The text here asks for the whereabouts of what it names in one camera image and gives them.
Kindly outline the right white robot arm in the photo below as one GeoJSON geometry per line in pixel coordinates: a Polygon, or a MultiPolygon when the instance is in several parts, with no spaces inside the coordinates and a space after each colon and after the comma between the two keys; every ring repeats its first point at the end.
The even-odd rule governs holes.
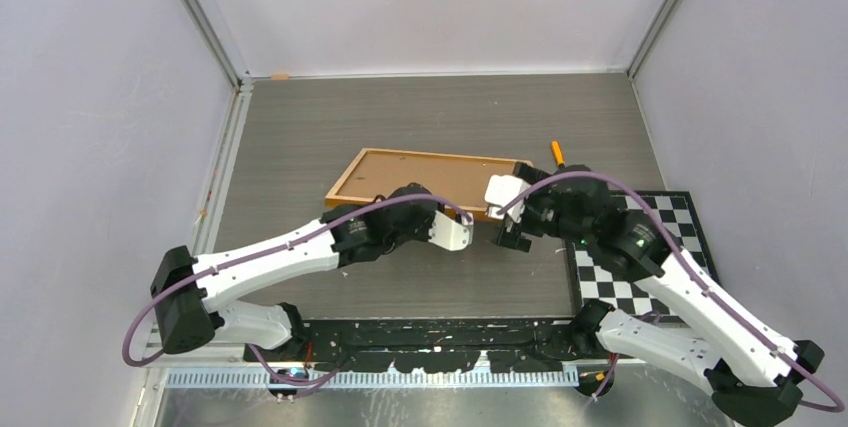
{"type": "Polygon", "coordinates": [[[620,183],[583,165],[549,174],[524,163],[491,177],[487,214],[501,223],[496,244],[519,251],[550,236],[585,249],[593,263],[667,306],[692,330],[683,336],[591,299],[570,323],[584,357],[602,351],[641,359],[705,392],[744,426],[775,426],[804,405],[824,353],[760,321],[730,296],[663,225],[649,204],[617,204],[620,183]]]}

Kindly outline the wooden picture frame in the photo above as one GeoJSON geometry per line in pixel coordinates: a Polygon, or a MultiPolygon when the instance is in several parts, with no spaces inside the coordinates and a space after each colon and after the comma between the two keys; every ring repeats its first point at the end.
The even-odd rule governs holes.
{"type": "Polygon", "coordinates": [[[509,175],[516,159],[363,148],[325,196],[326,207],[367,204],[410,183],[424,186],[486,222],[484,192],[493,175],[509,175]]]}

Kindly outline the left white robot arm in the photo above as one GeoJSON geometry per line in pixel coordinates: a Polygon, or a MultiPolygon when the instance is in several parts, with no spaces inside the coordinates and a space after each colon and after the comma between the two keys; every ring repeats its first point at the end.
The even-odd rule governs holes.
{"type": "Polygon", "coordinates": [[[364,205],[341,204],[288,233],[240,248],[194,255],[167,250],[150,284],[158,356],[178,355],[215,339],[271,350],[284,361],[307,345],[299,313],[287,303],[259,306],[246,295],[306,274],[373,262],[409,241],[434,243],[441,198],[418,184],[364,205]]]}

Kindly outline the orange handled screwdriver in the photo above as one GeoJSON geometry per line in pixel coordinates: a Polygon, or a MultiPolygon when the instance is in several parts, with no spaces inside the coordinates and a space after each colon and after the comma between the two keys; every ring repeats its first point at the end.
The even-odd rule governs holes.
{"type": "Polygon", "coordinates": [[[558,168],[564,167],[565,166],[565,157],[564,157],[564,154],[563,154],[563,151],[561,149],[559,142],[558,141],[552,141],[550,143],[550,149],[551,149],[552,155],[555,159],[555,163],[556,163],[557,167],[558,168]]]}

